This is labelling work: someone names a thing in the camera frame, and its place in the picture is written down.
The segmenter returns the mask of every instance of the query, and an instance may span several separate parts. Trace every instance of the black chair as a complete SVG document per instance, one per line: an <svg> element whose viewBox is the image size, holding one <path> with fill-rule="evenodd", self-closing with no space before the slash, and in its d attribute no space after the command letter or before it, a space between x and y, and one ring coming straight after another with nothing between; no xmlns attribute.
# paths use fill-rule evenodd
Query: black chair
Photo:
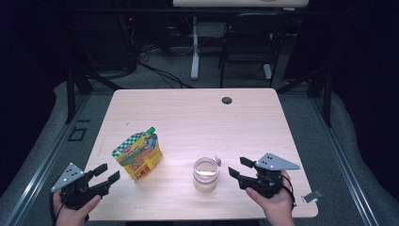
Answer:
<svg viewBox="0 0 399 226"><path fill-rule="evenodd" d="M223 88L225 62L273 65L272 87L281 43L291 27L291 20L280 14L241 13L226 23L219 60L220 87Z"/></svg>

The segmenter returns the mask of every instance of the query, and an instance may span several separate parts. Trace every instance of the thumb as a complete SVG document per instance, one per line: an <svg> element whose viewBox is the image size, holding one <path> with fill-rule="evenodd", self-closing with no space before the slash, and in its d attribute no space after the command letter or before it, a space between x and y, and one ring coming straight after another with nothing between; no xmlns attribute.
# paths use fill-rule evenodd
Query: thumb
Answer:
<svg viewBox="0 0 399 226"><path fill-rule="evenodd" d="M246 188L246 193L261 207L268 205L268 200L251 187Z"/></svg>
<svg viewBox="0 0 399 226"><path fill-rule="evenodd" d="M82 208L80 208L77 212L83 218L85 218L100 202L101 196L96 195L91 199L88 203L86 203Z"/></svg>

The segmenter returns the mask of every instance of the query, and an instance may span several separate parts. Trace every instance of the table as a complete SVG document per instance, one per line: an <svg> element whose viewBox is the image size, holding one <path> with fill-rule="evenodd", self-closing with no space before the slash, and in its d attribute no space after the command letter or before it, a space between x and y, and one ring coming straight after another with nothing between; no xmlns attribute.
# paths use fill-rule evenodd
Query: table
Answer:
<svg viewBox="0 0 399 226"><path fill-rule="evenodd" d="M305 8L309 0L173 0L173 6L179 8ZM191 79L199 78L200 53L198 43L197 17L193 19L193 63L191 66ZM271 74L270 67L264 69L266 78Z"/></svg>
<svg viewBox="0 0 399 226"><path fill-rule="evenodd" d="M232 103L222 103L230 97ZM111 156L126 138L153 126L163 158L149 176L134 181ZM120 170L90 220L210 220L264 218L263 210L228 167L255 177L240 164L244 156L258 160L273 153L300 166L288 171L295 189L294 218L312 218L315 202L293 137L273 89L123 89L115 92L89 157L86 171L102 163L108 171L93 178L96 185ZM201 157L217 155L222 165L214 191L194 188L193 167Z"/></svg>

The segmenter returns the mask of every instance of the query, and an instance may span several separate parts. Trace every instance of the jar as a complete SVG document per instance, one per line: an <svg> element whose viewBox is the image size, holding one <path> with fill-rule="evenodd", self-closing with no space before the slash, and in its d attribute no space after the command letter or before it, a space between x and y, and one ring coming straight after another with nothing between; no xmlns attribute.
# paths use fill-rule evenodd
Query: jar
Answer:
<svg viewBox="0 0 399 226"><path fill-rule="evenodd" d="M211 192L215 189L217 175L221 161L215 156L213 159L202 157L194 164L194 186L200 192Z"/></svg>

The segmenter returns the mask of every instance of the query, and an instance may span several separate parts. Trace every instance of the food package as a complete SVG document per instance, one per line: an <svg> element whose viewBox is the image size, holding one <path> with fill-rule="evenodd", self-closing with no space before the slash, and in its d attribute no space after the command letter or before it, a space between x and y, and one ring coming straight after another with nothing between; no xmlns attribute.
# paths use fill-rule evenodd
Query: food package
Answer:
<svg viewBox="0 0 399 226"><path fill-rule="evenodd" d="M154 132L151 127L147 132L134 134L112 152L133 180L147 177L162 158L158 136Z"/></svg>

